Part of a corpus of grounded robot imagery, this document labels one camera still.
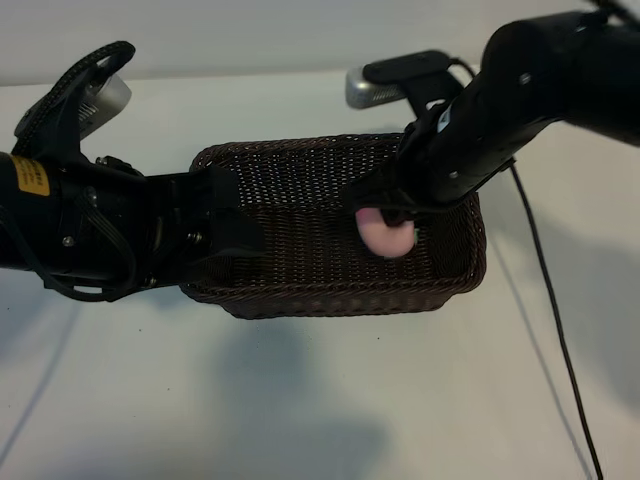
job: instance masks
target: pink object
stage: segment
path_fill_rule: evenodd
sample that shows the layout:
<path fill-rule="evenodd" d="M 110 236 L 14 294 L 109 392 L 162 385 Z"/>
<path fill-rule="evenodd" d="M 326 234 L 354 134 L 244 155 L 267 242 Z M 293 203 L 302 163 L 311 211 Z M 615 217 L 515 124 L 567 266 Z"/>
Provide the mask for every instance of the pink object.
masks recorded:
<path fill-rule="evenodd" d="M 413 248 L 415 228 L 412 221 L 388 227 L 379 209 L 362 208 L 356 212 L 356 224 L 362 241 L 376 255 L 397 258 Z"/>

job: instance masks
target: label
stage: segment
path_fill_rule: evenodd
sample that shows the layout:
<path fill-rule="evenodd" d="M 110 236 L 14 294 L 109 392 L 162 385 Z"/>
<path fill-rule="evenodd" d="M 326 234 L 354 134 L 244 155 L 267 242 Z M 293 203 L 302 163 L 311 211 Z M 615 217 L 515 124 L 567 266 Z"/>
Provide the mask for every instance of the label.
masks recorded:
<path fill-rule="evenodd" d="M 16 167 L 18 188 L 21 191 L 43 197 L 51 194 L 49 177 L 41 163 L 15 155 L 11 155 L 11 161 Z"/>

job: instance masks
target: brown wicker basket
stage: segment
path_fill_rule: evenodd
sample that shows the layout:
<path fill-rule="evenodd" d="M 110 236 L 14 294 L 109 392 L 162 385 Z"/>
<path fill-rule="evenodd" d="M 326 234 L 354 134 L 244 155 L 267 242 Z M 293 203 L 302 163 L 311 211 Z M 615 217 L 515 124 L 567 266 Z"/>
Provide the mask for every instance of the brown wicker basket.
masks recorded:
<path fill-rule="evenodd" d="M 264 228 L 267 254 L 207 260 L 207 280 L 182 290 L 247 319 L 420 312 L 473 290 L 486 269 L 477 196 L 416 221 L 417 245 L 399 260 L 370 253 L 340 203 L 342 188 L 394 155 L 400 137 L 342 135 L 202 151 L 192 169 L 215 163 L 238 173 L 242 208 Z"/>

